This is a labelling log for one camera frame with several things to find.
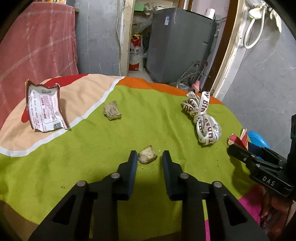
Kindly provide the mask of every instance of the blue plastic bowl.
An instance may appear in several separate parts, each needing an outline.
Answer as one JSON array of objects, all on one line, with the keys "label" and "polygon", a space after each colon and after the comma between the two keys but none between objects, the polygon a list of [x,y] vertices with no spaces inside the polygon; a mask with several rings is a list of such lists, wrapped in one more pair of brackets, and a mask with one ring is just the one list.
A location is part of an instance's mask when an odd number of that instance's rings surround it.
[{"label": "blue plastic bowl", "polygon": [[257,132],[248,131],[248,137],[250,138],[252,144],[271,149],[268,143],[266,142],[266,140],[262,136],[260,136]]}]

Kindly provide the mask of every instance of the orange stripe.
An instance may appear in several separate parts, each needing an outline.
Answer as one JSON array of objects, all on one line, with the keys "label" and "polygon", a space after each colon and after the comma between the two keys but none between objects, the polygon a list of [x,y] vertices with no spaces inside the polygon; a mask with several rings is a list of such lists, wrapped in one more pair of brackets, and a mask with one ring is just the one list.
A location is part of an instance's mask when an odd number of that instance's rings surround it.
[{"label": "orange stripe", "polygon": [[[141,89],[141,90],[157,90],[160,92],[165,92],[171,95],[176,96],[186,96],[188,93],[187,91],[178,89],[176,87],[166,85],[166,84],[158,84],[158,83],[148,83],[146,80],[141,78],[133,78],[133,77],[125,77],[124,79],[120,80],[117,85],[124,85],[130,88],[134,89]],[[210,97],[210,104],[222,104],[223,103],[214,98]]]}]

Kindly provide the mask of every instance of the pink object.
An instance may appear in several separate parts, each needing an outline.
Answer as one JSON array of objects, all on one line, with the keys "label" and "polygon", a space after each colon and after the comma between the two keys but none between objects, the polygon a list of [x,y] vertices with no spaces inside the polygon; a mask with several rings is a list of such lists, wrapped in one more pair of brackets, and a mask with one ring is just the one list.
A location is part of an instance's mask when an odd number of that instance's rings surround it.
[{"label": "pink object", "polygon": [[33,2],[0,44],[0,129],[25,97],[25,81],[78,74],[74,8]]},{"label": "pink object", "polygon": [[191,86],[192,89],[195,90],[196,93],[198,93],[200,91],[200,81],[197,80],[192,86]]},{"label": "pink object", "polygon": [[255,185],[243,197],[239,199],[240,204],[248,213],[260,224],[260,211],[264,196],[264,189],[260,185]]}]

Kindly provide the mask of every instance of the white lanyard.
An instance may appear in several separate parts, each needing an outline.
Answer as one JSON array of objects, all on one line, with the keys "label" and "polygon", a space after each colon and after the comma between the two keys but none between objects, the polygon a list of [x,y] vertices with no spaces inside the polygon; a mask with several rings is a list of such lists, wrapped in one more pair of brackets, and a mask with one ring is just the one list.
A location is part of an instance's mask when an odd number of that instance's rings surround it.
[{"label": "white lanyard", "polygon": [[210,102],[210,93],[204,91],[202,97],[195,95],[190,91],[187,100],[183,100],[183,109],[187,111],[193,122],[196,124],[198,140],[203,145],[215,143],[222,135],[221,126],[210,115],[207,115],[207,107]]}]

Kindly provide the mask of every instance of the rock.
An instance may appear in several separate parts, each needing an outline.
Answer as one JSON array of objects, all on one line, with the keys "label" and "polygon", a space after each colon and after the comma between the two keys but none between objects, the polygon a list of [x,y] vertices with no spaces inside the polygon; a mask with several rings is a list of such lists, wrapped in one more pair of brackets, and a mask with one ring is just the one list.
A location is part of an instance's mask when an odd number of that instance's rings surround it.
[{"label": "rock", "polygon": [[121,119],[121,114],[117,109],[117,102],[116,100],[112,101],[111,103],[104,106],[104,116],[106,116],[110,121]]},{"label": "rock", "polygon": [[138,153],[138,161],[141,164],[149,164],[157,159],[157,155],[155,154],[153,147],[147,146],[144,150]]}]

